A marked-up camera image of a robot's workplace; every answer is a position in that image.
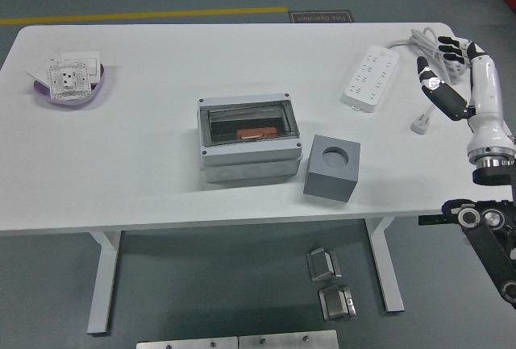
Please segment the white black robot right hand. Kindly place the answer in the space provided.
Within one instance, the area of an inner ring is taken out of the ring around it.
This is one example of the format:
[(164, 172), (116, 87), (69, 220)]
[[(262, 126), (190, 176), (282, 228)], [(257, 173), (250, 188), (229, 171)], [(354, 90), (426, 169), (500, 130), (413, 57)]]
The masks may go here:
[(466, 101), (448, 83), (437, 77), (427, 59), (417, 59), (422, 91), (449, 119), (465, 119), (472, 131), (467, 156), (477, 168), (511, 165), (515, 145), (506, 134), (501, 89), (496, 66), (476, 43), (463, 38), (440, 36), (438, 49), (443, 58), (470, 68), (471, 98)]

